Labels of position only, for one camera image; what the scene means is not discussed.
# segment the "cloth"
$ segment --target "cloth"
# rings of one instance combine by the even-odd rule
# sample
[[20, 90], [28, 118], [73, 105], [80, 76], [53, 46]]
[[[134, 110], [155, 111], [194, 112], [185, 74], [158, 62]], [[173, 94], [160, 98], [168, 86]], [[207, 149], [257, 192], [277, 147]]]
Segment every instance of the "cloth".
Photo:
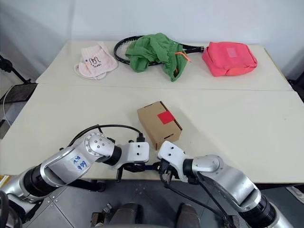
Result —
[[175, 43], [162, 33], [157, 33], [139, 38], [128, 47], [125, 54], [135, 72], [145, 71], [149, 62], [163, 63], [164, 72], [174, 82], [181, 76], [187, 64], [187, 59], [176, 54], [177, 52], [185, 54], [181, 44]]
[[81, 49], [80, 63], [74, 66], [74, 70], [82, 77], [98, 80], [104, 78], [107, 72], [116, 69], [117, 66], [117, 61], [100, 41], [95, 46]]
[[243, 75], [257, 67], [249, 47], [241, 43], [210, 42], [202, 58], [215, 77]]

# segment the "cardboard box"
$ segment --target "cardboard box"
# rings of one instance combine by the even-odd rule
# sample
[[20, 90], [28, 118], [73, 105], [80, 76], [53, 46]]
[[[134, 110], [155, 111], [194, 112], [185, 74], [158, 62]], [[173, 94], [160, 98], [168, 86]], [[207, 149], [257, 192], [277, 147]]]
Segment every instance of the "cardboard box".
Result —
[[172, 143], [179, 139], [182, 128], [163, 102], [140, 108], [137, 113], [156, 150], [165, 140]]

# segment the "green cloth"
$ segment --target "green cloth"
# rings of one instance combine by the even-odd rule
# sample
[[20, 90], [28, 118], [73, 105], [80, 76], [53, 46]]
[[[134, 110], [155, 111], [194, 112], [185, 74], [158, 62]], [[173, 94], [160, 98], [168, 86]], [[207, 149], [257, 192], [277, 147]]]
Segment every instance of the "green cloth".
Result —
[[187, 64], [187, 59], [182, 54], [176, 55], [176, 52], [185, 54], [181, 44], [157, 33], [140, 37], [128, 47], [125, 55], [130, 59], [130, 66], [135, 72], [145, 71], [149, 62], [163, 63], [164, 72], [174, 82]]

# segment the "tennis racket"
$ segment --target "tennis racket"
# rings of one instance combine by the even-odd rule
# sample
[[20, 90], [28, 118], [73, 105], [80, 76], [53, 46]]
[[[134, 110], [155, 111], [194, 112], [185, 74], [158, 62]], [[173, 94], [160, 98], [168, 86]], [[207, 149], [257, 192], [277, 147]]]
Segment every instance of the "tennis racket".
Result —
[[[127, 56], [125, 56], [125, 52], [127, 51], [129, 45], [132, 44], [134, 41], [137, 41], [140, 37], [143, 37], [143, 36], [129, 37], [129, 38], [119, 41], [114, 47], [115, 58], [122, 63], [130, 64], [130, 60]], [[189, 46], [189, 45], [182, 44], [182, 48], [185, 49], [186, 54], [204, 51], [203, 46], [196, 47], [196, 46]], [[158, 64], [160, 64], [160, 63], [149, 62], [149, 66], [154, 66], [154, 65], [158, 65]]]

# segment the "white wall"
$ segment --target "white wall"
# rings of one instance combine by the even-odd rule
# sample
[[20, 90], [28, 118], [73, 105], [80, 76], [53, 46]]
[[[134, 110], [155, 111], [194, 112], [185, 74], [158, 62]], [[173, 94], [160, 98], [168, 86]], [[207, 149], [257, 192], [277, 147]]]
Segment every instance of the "white wall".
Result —
[[303, 0], [0, 0], [0, 48], [37, 78], [67, 39], [163, 32], [180, 42], [260, 43], [292, 78], [304, 70], [303, 9]]

